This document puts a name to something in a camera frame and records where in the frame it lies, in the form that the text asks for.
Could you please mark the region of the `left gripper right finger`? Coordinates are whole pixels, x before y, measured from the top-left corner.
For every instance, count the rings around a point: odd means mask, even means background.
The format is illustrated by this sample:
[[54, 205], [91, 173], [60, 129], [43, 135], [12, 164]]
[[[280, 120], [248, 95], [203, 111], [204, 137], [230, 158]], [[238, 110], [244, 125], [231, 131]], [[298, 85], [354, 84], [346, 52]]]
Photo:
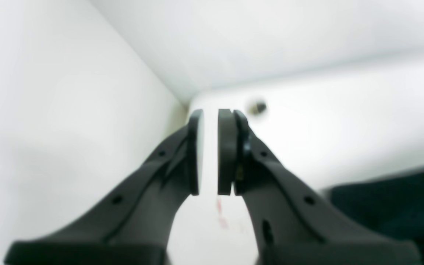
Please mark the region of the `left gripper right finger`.
[[355, 223], [288, 171], [238, 110], [218, 112], [218, 194], [245, 201], [258, 265], [420, 265], [408, 240]]

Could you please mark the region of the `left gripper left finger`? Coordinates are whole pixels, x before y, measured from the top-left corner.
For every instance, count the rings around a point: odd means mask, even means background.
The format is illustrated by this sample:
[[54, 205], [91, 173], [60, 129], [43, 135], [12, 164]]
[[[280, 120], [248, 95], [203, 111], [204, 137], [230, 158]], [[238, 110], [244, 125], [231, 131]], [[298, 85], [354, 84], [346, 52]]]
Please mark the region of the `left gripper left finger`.
[[202, 110], [88, 212], [47, 236], [14, 242], [5, 265], [163, 265], [172, 223], [201, 183]]

